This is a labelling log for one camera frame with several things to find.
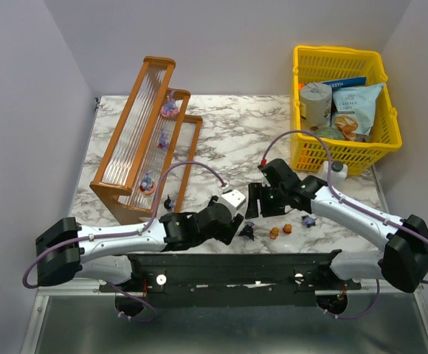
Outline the black hat donkey toy back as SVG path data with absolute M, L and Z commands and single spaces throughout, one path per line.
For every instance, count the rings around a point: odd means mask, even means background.
M 255 224 L 251 221 L 247 221 L 243 227 L 243 229 L 239 232 L 239 236 L 246 239 L 253 241 L 255 239 L 254 236 L 254 226 Z

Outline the black hat donkey toy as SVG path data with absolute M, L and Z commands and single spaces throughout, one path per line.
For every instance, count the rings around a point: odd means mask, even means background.
M 169 195 L 167 195 L 167 198 L 164 200 L 163 207 L 168 212 L 172 212 L 175 207 L 175 201 Z
M 254 226 L 255 224 L 251 221 L 247 221 L 243 227 L 243 229 L 239 232 L 239 236 L 246 239 L 253 241 L 255 239 L 254 236 Z

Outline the black hat donkey toy front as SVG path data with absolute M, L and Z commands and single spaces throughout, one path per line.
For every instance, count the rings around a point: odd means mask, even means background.
M 167 198 L 164 200 L 163 207 L 168 212 L 172 212 L 175 207 L 175 201 L 169 195 L 167 195 Z

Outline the purple donkey red base toy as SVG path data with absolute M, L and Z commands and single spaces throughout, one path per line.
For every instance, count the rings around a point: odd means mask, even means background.
M 170 147 L 169 135 L 165 126 L 161 129 L 157 147 L 162 150 L 167 150 Z

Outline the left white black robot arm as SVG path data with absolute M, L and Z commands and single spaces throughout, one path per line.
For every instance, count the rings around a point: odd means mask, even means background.
M 210 239 L 228 245 L 244 220 L 239 210 L 245 202 L 243 193 L 230 190 L 212 197 L 200 212 L 170 212 L 144 223 L 103 228 L 62 218 L 35 241 L 37 285 L 61 285 L 75 277 L 119 285 L 130 279 L 130 269 L 110 271 L 95 260 L 131 252 L 185 251 Z

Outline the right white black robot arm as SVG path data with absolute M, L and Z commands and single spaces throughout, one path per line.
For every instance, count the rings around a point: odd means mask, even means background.
M 285 215 L 286 207 L 327 218 L 375 246 L 373 251 L 339 252 L 330 264 L 337 278 L 385 280 L 406 293 L 423 283 L 428 273 L 428 228 L 421 218 L 379 212 L 316 176 L 301 179 L 282 159 L 259 170 L 266 183 L 249 184 L 247 219 Z

